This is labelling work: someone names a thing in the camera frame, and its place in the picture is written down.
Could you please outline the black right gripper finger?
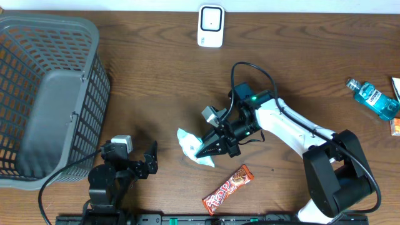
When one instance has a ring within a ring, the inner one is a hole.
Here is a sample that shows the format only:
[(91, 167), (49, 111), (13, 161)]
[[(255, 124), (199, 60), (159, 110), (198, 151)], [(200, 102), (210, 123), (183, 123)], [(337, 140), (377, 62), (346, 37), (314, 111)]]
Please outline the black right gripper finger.
[(205, 135), (202, 137), (202, 141), (206, 142), (218, 142), (224, 135), (224, 132), (221, 128), (211, 127)]
[(228, 147), (225, 140), (218, 137), (212, 137), (203, 142), (195, 156), (197, 158), (205, 158), (208, 156), (223, 155), (227, 153)]

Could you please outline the teal tissue pack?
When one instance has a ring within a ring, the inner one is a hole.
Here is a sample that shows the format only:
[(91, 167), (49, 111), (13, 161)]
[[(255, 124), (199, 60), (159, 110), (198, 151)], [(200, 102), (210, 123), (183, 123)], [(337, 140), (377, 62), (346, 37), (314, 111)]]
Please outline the teal tissue pack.
[(203, 141), (201, 140), (201, 138), (198, 138), (181, 128), (177, 130), (177, 138), (179, 145), (182, 147), (184, 155), (187, 156), (190, 160), (196, 162), (197, 164), (211, 166), (212, 168), (215, 167), (211, 156), (206, 156), (202, 158), (196, 157), (196, 154), (203, 147)]

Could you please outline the red brown snack bar wrapper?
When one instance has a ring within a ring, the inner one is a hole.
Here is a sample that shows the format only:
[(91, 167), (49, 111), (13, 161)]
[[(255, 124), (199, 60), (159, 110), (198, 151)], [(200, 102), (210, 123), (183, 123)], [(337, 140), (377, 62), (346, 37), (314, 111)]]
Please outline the red brown snack bar wrapper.
[(253, 179), (254, 175), (243, 164), (227, 181), (202, 200), (202, 204), (209, 215), (213, 216), (226, 198)]

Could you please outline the blue mouthwash bottle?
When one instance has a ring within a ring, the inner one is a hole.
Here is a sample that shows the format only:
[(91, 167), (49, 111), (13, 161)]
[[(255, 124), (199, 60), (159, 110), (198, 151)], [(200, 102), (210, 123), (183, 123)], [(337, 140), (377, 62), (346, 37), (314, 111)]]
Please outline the blue mouthwash bottle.
[(346, 86), (354, 93), (354, 99), (376, 113), (383, 121), (390, 121), (399, 112), (399, 102), (378, 91), (370, 82), (360, 83), (351, 78)]

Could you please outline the small orange snack packet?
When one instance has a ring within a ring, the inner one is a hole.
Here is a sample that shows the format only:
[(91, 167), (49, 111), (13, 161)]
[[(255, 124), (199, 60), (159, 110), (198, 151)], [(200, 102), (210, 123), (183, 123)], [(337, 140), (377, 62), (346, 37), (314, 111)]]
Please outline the small orange snack packet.
[(400, 136), (400, 119), (394, 118), (390, 120), (390, 128), (392, 136)]

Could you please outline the yellow chips bag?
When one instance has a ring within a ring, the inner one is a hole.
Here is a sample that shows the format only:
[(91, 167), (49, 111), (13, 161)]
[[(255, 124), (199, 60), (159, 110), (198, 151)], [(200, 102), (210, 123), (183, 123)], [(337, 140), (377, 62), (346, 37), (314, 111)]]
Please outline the yellow chips bag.
[(397, 100), (400, 102), (400, 79), (396, 77), (391, 78), (392, 86)]

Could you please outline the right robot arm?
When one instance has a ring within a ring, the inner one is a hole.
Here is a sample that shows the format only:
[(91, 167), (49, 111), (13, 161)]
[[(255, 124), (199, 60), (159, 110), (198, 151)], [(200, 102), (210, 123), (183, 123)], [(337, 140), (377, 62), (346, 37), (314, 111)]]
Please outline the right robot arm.
[(224, 121), (225, 110), (208, 106), (202, 115), (212, 129), (202, 138), (197, 158), (240, 155), (240, 144), (260, 130), (268, 131), (302, 157), (310, 201), (298, 212), (302, 222), (329, 224), (348, 208), (376, 192), (377, 184), (357, 136), (336, 133), (293, 111), (271, 91), (253, 92), (247, 83), (229, 93), (239, 112)]

